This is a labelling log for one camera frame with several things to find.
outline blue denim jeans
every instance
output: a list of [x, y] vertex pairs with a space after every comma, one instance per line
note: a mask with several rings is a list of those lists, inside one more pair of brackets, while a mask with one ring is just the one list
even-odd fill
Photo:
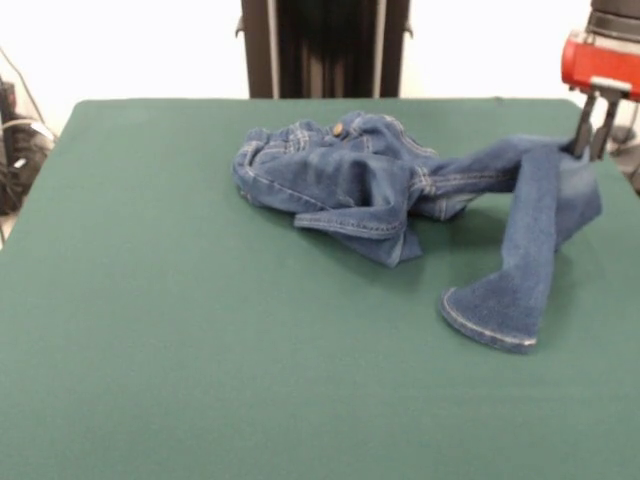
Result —
[[465, 335], [524, 353], [537, 340], [554, 253], [601, 213], [588, 152], [575, 159], [567, 143], [516, 135], [443, 159], [396, 119], [353, 112], [330, 127], [250, 131], [233, 177], [251, 204], [292, 213], [296, 227], [389, 267], [422, 254], [409, 214], [448, 220], [482, 194], [513, 193], [502, 268], [445, 291], [440, 310]]

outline green felt surface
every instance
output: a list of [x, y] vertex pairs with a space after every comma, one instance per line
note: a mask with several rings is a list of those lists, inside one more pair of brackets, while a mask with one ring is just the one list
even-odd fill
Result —
[[637, 479], [640, 219], [557, 256], [529, 356], [437, 311], [500, 261], [509, 196], [390, 270], [237, 195], [251, 127], [398, 117], [442, 155], [570, 136], [562, 101], [132, 100], [79, 105], [0, 252], [0, 478]]

